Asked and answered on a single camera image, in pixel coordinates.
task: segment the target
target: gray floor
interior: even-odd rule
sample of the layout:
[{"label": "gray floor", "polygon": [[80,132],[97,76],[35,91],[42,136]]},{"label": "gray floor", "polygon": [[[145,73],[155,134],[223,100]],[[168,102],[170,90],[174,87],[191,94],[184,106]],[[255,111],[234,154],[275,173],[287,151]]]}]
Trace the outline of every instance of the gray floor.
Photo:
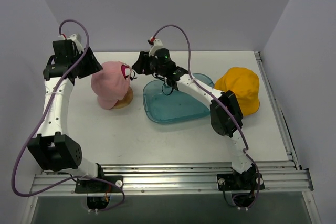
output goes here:
[{"label": "gray floor", "polygon": [[228,206],[221,194],[129,196],[123,205],[98,215],[84,210],[84,200],[41,197],[33,223],[311,223],[301,193],[263,193],[248,212]]}]

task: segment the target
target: pink beanie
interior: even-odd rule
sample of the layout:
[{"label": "pink beanie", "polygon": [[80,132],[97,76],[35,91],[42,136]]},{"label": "pink beanie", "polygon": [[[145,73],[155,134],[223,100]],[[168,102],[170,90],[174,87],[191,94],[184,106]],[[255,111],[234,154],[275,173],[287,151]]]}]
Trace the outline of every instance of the pink beanie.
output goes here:
[{"label": "pink beanie", "polygon": [[119,61],[108,61],[102,64],[103,70],[94,73],[91,78],[92,90],[98,96],[99,105],[106,110],[113,108],[118,100],[122,100],[130,86],[130,77],[126,78],[128,65]]}]

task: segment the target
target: white wall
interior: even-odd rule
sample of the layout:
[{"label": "white wall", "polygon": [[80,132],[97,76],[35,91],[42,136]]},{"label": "white wall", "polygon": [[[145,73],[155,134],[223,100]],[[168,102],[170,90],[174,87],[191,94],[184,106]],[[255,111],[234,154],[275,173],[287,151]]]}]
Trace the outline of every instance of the white wall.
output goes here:
[{"label": "white wall", "polygon": [[290,0],[264,64],[323,223],[336,219],[336,0]]},{"label": "white wall", "polygon": [[[42,114],[42,71],[52,53],[58,25],[44,0],[0,0],[0,223],[20,222],[26,198],[11,190],[15,158]],[[27,151],[17,187],[29,192],[39,171]]]},{"label": "white wall", "polygon": [[[288,0],[46,0],[58,22],[82,21],[95,51],[139,51],[163,25],[181,25],[193,50],[261,50]],[[160,34],[186,50],[173,28]]]}]

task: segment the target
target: pink plush toy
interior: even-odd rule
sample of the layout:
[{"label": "pink plush toy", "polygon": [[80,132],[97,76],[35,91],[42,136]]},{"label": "pink plush toy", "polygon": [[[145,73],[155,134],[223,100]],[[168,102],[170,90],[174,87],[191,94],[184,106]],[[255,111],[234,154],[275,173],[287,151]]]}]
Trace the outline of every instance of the pink plush toy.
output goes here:
[{"label": "pink plush toy", "polygon": [[[98,96],[98,104],[106,110],[123,108],[133,100],[133,91],[130,87],[132,69],[119,61],[108,61],[102,64],[103,70],[94,73],[91,78],[91,87]],[[131,73],[126,76],[125,70]]]}]

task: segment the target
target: yellow beanie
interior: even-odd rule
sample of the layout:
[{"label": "yellow beanie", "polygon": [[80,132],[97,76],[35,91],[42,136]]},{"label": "yellow beanie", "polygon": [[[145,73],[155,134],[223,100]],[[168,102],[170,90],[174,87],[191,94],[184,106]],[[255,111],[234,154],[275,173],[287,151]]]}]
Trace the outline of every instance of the yellow beanie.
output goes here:
[{"label": "yellow beanie", "polygon": [[230,68],[216,82],[215,89],[234,92],[244,116],[253,114],[259,109],[259,78],[252,70]]}]

